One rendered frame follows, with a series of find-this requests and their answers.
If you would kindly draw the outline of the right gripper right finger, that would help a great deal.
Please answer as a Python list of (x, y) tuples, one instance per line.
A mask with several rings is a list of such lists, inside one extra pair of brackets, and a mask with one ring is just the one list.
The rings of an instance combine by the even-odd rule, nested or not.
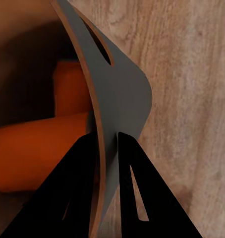
[[(139, 143), (118, 132), (122, 238), (202, 238)], [(137, 215), (132, 167), (149, 221)]]

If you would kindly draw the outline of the trash can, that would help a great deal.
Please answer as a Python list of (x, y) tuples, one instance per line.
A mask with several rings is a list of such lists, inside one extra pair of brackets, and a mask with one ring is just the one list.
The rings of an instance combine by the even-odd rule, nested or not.
[[(143, 71), (67, 0), (0, 0), (0, 127), (55, 117), (59, 58), (79, 59), (94, 108), (100, 182), (93, 183), (88, 238), (96, 238), (119, 185), (118, 132), (138, 141), (152, 89)], [(0, 236), (36, 191), (0, 191)]]

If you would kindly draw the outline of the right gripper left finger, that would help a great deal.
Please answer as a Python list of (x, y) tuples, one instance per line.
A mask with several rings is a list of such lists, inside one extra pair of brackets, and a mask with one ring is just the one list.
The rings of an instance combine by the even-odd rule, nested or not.
[(96, 132), (79, 138), (0, 238), (88, 238), (96, 153)]

